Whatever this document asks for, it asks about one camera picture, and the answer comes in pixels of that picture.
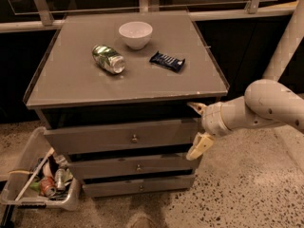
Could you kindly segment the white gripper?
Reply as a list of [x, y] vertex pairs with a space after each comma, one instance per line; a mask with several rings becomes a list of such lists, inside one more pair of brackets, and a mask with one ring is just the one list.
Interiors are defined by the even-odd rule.
[[231, 133], [231, 130], [226, 126], [221, 116], [222, 103], [202, 104], [189, 102], [189, 107], [194, 109], [201, 116], [201, 124], [207, 133], [198, 132], [193, 145], [186, 154], [186, 159], [193, 161], [200, 157], [206, 150], [208, 150], [215, 141], [214, 137], [224, 137]]

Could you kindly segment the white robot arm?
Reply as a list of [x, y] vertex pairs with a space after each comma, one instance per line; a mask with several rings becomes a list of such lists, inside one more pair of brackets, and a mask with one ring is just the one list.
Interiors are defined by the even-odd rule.
[[201, 115], [204, 131], [188, 150], [189, 161], [200, 157], [215, 139], [233, 131], [289, 125], [304, 132], [304, 99], [278, 80], [304, 37], [304, 0], [297, 0], [292, 18], [260, 80], [250, 83], [243, 96], [215, 104], [189, 103]]

